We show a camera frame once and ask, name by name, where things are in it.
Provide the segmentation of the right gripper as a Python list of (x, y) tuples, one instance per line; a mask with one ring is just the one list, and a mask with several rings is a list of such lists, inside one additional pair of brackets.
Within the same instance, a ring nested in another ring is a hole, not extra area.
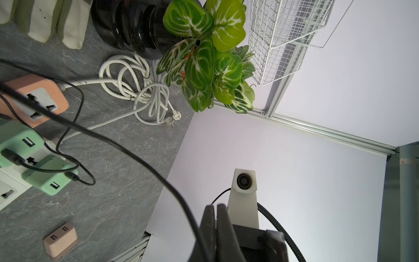
[(288, 262), (284, 234), (233, 225), (241, 251), (247, 262)]

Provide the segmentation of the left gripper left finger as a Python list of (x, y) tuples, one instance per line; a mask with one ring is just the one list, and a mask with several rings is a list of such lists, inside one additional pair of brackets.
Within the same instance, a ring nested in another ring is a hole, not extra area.
[(205, 256), (203, 249), (201, 248), (201, 245), (198, 242), (196, 242), (188, 261), (215, 262), (217, 239), (215, 209), (213, 205), (207, 205), (205, 207), (199, 230), (203, 237), (205, 252), (208, 256)]

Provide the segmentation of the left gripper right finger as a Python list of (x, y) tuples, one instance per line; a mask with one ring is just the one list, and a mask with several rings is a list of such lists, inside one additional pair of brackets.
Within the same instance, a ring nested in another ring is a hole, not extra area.
[(245, 262), (225, 204), (217, 205), (216, 262)]

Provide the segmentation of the pink charger cube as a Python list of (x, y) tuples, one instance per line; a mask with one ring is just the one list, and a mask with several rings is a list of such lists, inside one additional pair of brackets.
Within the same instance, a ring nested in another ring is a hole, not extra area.
[(43, 243), (47, 254), (58, 261), (76, 246), (77, 240), (75, 227), (71, 223), (65, 223), (44, 238)]

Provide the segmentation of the green USB charger cube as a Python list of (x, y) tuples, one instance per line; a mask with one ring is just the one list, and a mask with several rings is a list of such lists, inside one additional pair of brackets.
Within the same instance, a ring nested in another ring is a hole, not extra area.
[(22, 158), (29, 157), (44, 143), (43, 137), (31, 127), (15, 120), (1, 120), (1, 152), (8, 149)]

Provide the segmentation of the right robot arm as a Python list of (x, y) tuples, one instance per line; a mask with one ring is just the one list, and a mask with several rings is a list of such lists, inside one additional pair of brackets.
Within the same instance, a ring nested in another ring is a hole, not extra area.
[(287, 262), (291, 250), (305, 258), (275, 217), (258, 203), (256, 190), (231, 187), (228, 205), (205, 207), (200, 232), (212, 262)]

